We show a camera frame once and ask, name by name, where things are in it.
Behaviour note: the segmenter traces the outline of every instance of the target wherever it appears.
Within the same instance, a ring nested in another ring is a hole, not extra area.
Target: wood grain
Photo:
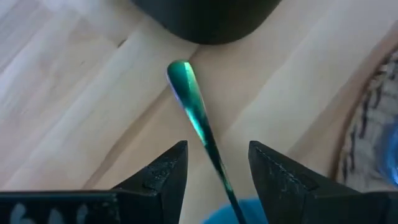
[[[284,0],[244,39],[197,46],[125,0],[3,0],[1,188],[108,189],[188,139],[181,223],[200,223],[227,198],[167,86],[180,58],[195,67],[240,197],[256,194],[253,139],[330,175],[367,71],[398,42],[397,8]]]

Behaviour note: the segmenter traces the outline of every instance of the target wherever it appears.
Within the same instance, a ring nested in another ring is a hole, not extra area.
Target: light wood table
[[[350,109],[398,40],[397,10],[283,0],[244,39],[198,46],[122,0],[2,0],[1,187],[107,189],[188,139],[181,223],[200,223],[227,199],[167,85],[179,58],[197,71],[239,197],[256,194],[250,140],[331,175]]]

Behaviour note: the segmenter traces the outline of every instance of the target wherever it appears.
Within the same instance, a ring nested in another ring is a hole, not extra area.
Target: black object
[[[171,33],[199,44],[238,40],[268,17],[280,0],[131,0]]]
[[[0,223],[178,223],[187,181],[181,141],[111,190],[0,194]],[[251,141],[254,185],[270,224],[393,224],[398,194],[361,194]]]

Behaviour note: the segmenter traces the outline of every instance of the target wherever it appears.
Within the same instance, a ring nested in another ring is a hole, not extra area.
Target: blue object
[[[398,117],[384,128],[378,150],[380,173],[390,183],[398,185]]]
[[[258,198],[244,199],[239,201],[243,215],[248,224],[268,224],[266,215],[262,209],[261,202]],[[230,205],[227,205],[210,216],[203,224],[239,224],[235,213]]]

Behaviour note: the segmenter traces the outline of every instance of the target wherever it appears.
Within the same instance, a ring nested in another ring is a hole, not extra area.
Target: green iridescent metal
[[[228,176],[226,175],[225,167],[221,160],[213,132],[210,128],[205,104],[201,97],[192,66],[186,60],[175,61],[167,68],[167,78],[174,91],[176,99],[178,99],[182,108],[189,117],[189,120],[199,135],[199,138],[202,141],[211,162],[213,163],[221,181],[223,182],[225,191],[239,223],[246,223],[243,212],[239,207],[232,186],[228,180]]]

